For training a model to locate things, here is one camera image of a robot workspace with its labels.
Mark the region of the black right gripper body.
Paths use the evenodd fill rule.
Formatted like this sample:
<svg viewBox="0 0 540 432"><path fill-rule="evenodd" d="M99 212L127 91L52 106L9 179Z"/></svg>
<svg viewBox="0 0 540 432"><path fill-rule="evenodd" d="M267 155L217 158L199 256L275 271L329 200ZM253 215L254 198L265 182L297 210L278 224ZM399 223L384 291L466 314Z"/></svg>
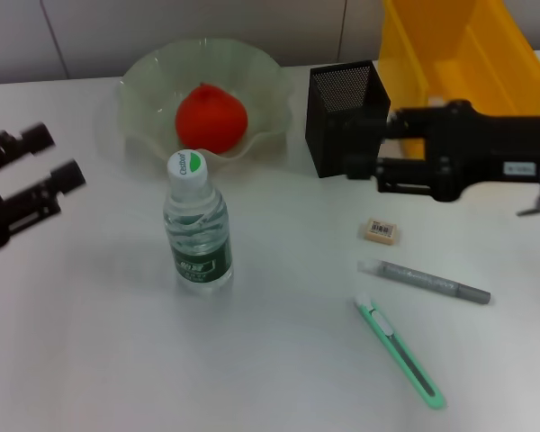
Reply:
<svg viewBox="0 0 540 432"><path fill-rule="evenodd" d="M540 185L540 116L486 115L463 100L431 112L425 160L436 201L454 202L478 183Z"/></svg>

